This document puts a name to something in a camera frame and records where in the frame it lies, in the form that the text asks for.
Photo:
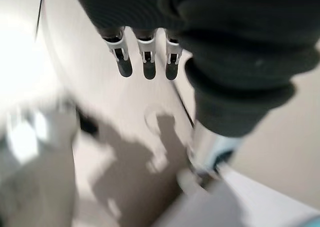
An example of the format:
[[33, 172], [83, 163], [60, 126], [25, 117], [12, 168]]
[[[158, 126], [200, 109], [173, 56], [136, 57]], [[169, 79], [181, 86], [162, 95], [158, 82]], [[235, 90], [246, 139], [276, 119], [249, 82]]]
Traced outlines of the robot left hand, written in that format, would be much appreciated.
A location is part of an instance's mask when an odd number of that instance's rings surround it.
[[243, 137], [295, 93], [294, 75], [320, 60], [320, 0], [78, 0], [124, 77], [132, 74], [125, 27], [135, 34], [145, 78], [155, 77], [156, 30], [166, 33], [166, 77], [182, 51], [194, 88], [194, 173], [218, 172]]

